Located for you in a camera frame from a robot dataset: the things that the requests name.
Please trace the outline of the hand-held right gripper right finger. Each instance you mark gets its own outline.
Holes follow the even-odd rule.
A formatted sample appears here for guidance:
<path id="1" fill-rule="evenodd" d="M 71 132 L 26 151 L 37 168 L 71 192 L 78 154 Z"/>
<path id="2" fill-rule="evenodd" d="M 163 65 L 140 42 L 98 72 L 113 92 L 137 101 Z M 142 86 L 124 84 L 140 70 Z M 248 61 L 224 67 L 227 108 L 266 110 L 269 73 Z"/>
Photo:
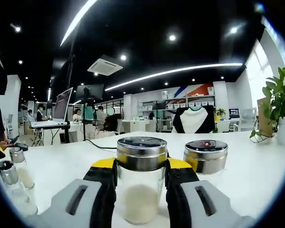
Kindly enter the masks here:
<path id="1" fill-rule="evenodd" d="M 168 158 L 166 202 L 172 228 L 251 228 L 255 220 L 236 213 L 230 199 L 206 180 L 199 180 L 185 161 Z"/>

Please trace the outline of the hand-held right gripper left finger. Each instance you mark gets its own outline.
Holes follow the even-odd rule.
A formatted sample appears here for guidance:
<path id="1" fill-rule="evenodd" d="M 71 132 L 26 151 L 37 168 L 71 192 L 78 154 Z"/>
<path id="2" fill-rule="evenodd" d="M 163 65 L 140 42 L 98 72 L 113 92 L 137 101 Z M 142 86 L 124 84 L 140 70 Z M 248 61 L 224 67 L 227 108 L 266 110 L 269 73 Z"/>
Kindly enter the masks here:
<path id="1" fill-rule="evenodd" d="M 30 228 L 110 228 L 116 186 L 116 159 L 99 160 L 83 179 L 75 179 L 54 195 L 47 210 L 26 217 L 26 224 Z"/>

